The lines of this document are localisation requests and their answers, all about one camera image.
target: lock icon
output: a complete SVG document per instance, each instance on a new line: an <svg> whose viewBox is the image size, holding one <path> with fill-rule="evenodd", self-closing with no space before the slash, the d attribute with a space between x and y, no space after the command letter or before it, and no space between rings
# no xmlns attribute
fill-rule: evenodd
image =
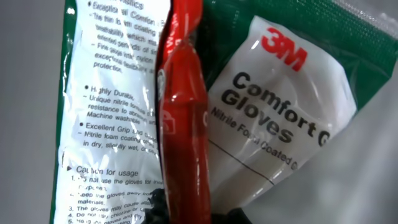
<svg viewBox="0 0 398 224"><path fill-rule="evenodd" d="M162 111L162 127L164 134L175 134L175 119L167 111Z"/></svg>

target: white label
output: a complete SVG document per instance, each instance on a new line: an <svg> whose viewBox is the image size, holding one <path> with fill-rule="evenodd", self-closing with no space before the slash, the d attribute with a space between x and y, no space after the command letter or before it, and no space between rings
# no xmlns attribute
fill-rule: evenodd
<svg viewBox="0 0 398 224"><path fill-rule="evenodd" d="M209 91L214 212L288 177L356 112L343 67L285 27L255 17Z"/></svg>
<svg viewBox="0 0 398 224"><path fill-rule="evenodd" d="M141 223L163 188L154 62L170 1L76 3L54 223Z"/></svg>

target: black line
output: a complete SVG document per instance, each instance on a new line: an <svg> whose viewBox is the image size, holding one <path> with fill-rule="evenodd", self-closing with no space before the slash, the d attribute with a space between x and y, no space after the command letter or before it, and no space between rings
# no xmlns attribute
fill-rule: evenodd
<svg viewBox="0 0 398 224"><path fill-rule="evenodd" d="M244 167L248 168L249 170L253 171L254 173L260 175L261 177L265 178L266 180L268 180L272 185L275 185L268 177L260 174L259 172L255 171L254 169L250 168L249 166L247 166L246 164L244 164L242 161L240 161L239 159L235 158L234 156L232 156L230 153L228 153L227 151L225 151L222 147L219 147L219 145L217 145L216 143L214 143L213 141L211 141L210 139L208 140L210 143L212 143L214 146L216 146L218 149L220 149L221 151L223 151L225 154L231 156L232 158L234 158L236 161L238 161L240 164L242 164Z"/></svg>

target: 3m logo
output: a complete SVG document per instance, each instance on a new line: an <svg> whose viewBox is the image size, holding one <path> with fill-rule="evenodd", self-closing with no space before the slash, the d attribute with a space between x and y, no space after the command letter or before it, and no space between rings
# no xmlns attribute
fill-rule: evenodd
<svg viewBox="0 0 398 224"><path fill-rule="evenodd" d="M293 70L296 72L300 71L307 59L307 51L303 48L299 48L298 51L295 52L293 40L285 37L276 28L270 27L268 28L268 32L272 34L272 38L268 39L266 36L263 36L261 40L262 47L269 53L276 54L276 57L279 59L282 59L287 54L285 64L291 65L294 63Z"/></svg>

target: instruction label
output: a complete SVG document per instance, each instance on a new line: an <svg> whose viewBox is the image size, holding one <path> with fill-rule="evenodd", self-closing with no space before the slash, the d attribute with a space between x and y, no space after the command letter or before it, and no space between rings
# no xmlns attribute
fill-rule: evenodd
<svg viewBox="0 0 398 224"><path fill-rule="evenodd" d="M54 223L141 223L163 188L154 66L170 1L76 4Z"/></svg>

